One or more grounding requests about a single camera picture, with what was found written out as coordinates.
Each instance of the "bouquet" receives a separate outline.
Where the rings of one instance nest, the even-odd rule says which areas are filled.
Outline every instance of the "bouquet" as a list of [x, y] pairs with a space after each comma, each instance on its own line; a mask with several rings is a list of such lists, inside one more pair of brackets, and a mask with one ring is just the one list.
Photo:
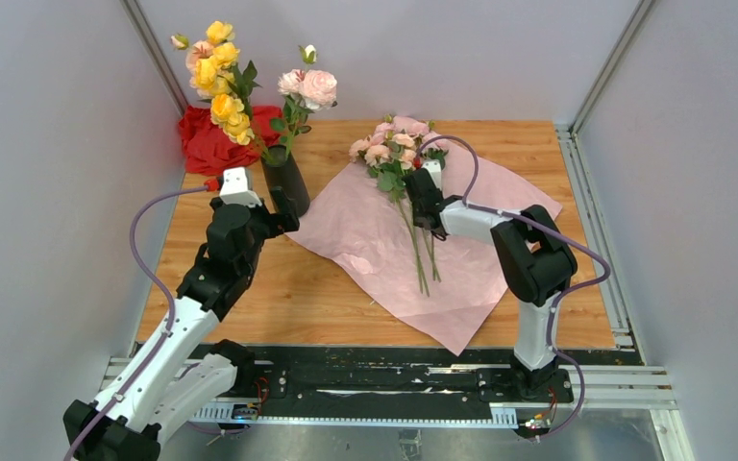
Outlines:
[[418, 158], [417, 149], [423, 144], [424, 136], [433, 129], [433, 122], [415, 122], [406, 130], [397, 130], [392, 120], [391, 115], [386, 115], [383, 123], [375, 129], [374, 134], [352, 144], [349, 156], [351, 161], [357, 161], [360, 158], [366, 163], [369, 176], [378, 181], [378, 189], [388, 195], [389, 201], [400, 212], [401, 218], [406, 223], [411, 244], [414, 246], [414, 264], [417, 267], [420, 292], [430, 296], [429, 281], [420, 257], [420, 237], [422, 237], [423, 246], [431, 263], [431, 278], [441, 281], [434, 258], [434, 236], [422, 228], [418, 231], [418, 228], [414, 226], [414, 209], [411, 201], [407, 206], [404, 204], [406, 186], [403, 183], [403, 177], [412, 170], [420, 168], [424, 159], [439, 160], [440, 166], [445, 168], [445, 156], [448, 151], [429, 147]]
[[323, 70], [310, 67], [317, 61], [315, 47], [299, 46], [304, 69], [293, 69], [279, 78], [278, 91], [284, 98], [282, 116], [270, 119], [270, 128], [281, 137], [285, 146], [282, 154], [271, 151], [258, 132], [258, 125], [251, 124], [253, 106], [251, 94], [258, 72], [252, 61], [244, 69], [239, 67], [239, 49], [235, 47], [234, 26], [215, 21], [206, 30], [206, 40], [189, 45], [187, 36], [171, 36], [171, 43], [178, 50], [186, 50], [185, 66], [191, 72], [190, 85], [196, 88], [203, 102], [210, 103], [210, 115], [235, 144], [255, 145], [260, 155], [270, 165], [281, 165], [292, 148], [296, 135], [309, 133], [308, 116], [337, 103], [335, 77]]

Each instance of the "gray floor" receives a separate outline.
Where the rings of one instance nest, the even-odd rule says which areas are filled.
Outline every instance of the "gray floor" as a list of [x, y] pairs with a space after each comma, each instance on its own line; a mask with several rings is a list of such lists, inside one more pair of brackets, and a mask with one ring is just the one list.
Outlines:
[[[556, 420], [566, 415], [559, 412]], [[205, 442], [212, 437], [206, 436]], [[591, 410], [539, 445], [509, 430], [255, 426], [212, 444], [220, 461], [662, 460], [649, 412]]]

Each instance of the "red cloth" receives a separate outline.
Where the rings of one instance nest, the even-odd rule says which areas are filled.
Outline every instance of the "red cloth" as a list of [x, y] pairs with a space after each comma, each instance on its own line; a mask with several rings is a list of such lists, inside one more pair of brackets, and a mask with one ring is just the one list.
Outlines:
[[[280, 137], [270, 128], [270, 119], [281, 116], [282, 110], [276, 106], [253, 107], [251, 126], [255, 133], [261, 133], [267, 146], [276, 144]], [[219, 176], [228, 168], [254, 163], [260, 155], [255, 143], [240, 146], [231, 142], [210, 121], [210, 109], [188, 106], [178, 127], [183, 139], [183, 155], [187, 159], [185, 171], [188, 173]]]

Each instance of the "wooden tabletop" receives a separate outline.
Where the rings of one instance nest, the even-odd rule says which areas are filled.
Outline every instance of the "wooden tabletop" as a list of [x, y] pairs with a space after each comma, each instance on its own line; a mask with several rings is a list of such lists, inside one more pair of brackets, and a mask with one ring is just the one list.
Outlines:
[[[352, 142], [371, 133], [377, 124], [376, 120], [318, 121], [312, 123], [310, 134], [296, 140], [293, 151], [310, 197], [321, 192], [347, 164], [347, 150]], [[575, 240], [586, 242], [550, 122], [443, 121], [437, 122], [435, 130], [462, 137], [482, 157], [519, 174], [559, 201], [563, 208], [556, 219], [558, 227]], [[250, 169], [255, 190], [268, 198], [260, 165]], [[206, 179], [188, 174], [183, 187], [202, 185]], [[209, 201], [213, 196], [207, 192], [178, 199], [157, 269], [158, 277], [172, 293], [205, 241], [211, 217]], [[574, 253], [578, 273], [573, 282], [593, 278], [592, 261], [576, 250]], [[147, 339], [166, 310], [165, 298], [154, 286], [137, 339]], [[507, 291], [469, 347], [513, 347], [516, 334], [516, 299]], [[334, 262], [307, 251], [286, 236], [264, 244], [253, 285], [206, 341], [225, 338], [262, 345], [438, 346], [427, 334], [372, 303]], [[557, 343], [563, 348], [615, 346], [597, 287], [582, 289], [565, 299]]]

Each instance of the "wall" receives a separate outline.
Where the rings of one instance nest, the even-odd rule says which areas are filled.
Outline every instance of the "wall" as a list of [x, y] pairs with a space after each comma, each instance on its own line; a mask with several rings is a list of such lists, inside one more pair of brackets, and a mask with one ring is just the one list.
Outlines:
[[62, 459], [63, 411], [129, 348], [128, 226], [179, 187], [178, 118], [120, 2], [0, 1], [0, 460]]
[[258, 102], [314, 44], [338, 79], [338, 107], [319, 118], [552, 119], [569, 123], [637, 0], [140, 0], [188, 98], [177, 32], [196, 40], [232, 22], [243, 60], [258, 67]]
[[738, 2], [659, 2], [580, 140], [696, 457], [738, 458]]

